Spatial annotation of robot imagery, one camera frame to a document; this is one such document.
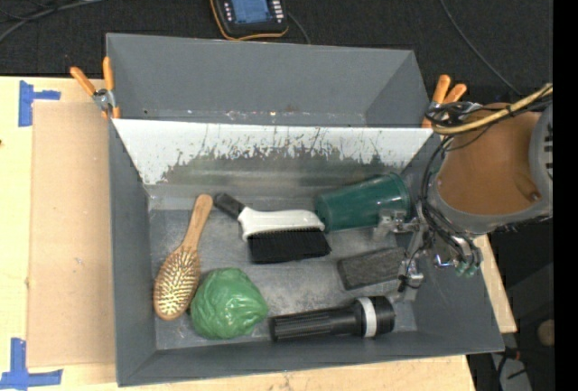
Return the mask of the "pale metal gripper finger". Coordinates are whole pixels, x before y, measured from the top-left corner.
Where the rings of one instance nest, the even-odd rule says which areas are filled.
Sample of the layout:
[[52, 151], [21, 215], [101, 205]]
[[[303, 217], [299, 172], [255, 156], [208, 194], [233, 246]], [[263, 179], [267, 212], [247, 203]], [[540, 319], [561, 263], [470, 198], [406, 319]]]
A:
[[391, 233], [415, 233], [419, 228], [419, 220], [417, 218], [409, 219], [403, 210], [383, 209], [378, 213], [375, 238], [383, 238]]
[[413, 258], [402, 261], [397, 275], [396, 298], [399, 302], [413, 302], [424, 282], [424, 274]]

